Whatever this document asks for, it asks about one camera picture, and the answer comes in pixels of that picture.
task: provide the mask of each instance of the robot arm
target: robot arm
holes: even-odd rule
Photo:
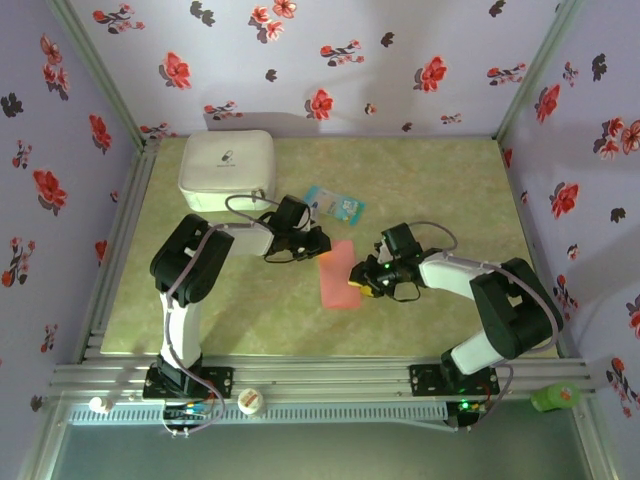
[[[322,228],[311,226],[309,213],[304,202],[286,196],[275,212],[266,213],[256,223],[211,225],[196,214],[187,215],[180,222],[151,262],[151,275],[160,291],[163,318],[171,319],[167,322],[168,328],[165,328],[156,362],[158,376],[167,390],[191,398],[206,393],[185,375],[181,367],[199,375],[202,366],[199,341],[201,301],[213,288],[228,257],[257,255],[268,259],[279,252],[289,251],[290,260],[299,261],[331,249],[329,237]],[[192,260],[206,234],[209,238],[170,302],[167,292]]]
[[[513,258],[498,267],[499,272],[440,249],[424,251],[406,223],[382,232],[382,237],[376,244],[377,257],[369,255],[351,272],[350,283],[365,295],[417,300],[419,296],[395,297],[396,285],[411,282],[418,292],[420,288],[442,289],[476,303],[483,329],[441,357],[441,373],[451,390],[474,373],[514,359],[553,335],[548,314],[532,292],[551,311],[558,330],[562,329],[560,313],[526,261]]]

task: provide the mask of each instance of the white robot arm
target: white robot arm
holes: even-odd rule
[[[500,266],[454,257],[440,249],[424,251],[406,223],[382,232],[369,255],[356,265],[350,284],[363,294],[396,301],[420,298],[420,288],[442,289],[475,301],[483,329],[442,354],[441,373],[451,391],[473,383],[476,372],[514,359],[562,329],[562,316],[529,264],[513,258]],[[411,282],[418,296],[395,297],[395,287]]]

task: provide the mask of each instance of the gray cable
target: gray cable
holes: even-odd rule
[[[444,250],[445,252],[453,252],[456,248],[458,248],[458,239],[456,238],[455,234],[444,225],[440,225],[436,222],[430,222],[428,220],[420,220],[418,222],[410,223],[409,228],[413,227],[414,225],[430,225],[432,227],[439,228],[447,235],[449,235],[449,237],[451,237],[451,240],[453,241],[453,245],[449,248],[443,248],[442,250]]]

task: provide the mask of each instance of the gray floor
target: gray floor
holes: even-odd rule
[[[569,411],[504,403],[471,434],[394,424],[71,427],[56,480],[583,480]]]

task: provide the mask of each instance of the green bottle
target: green bottle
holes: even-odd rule
[[[580,390],[571,382],[559,382],[531,394],[531,404],[539,412],[573,408],[580,402]]]

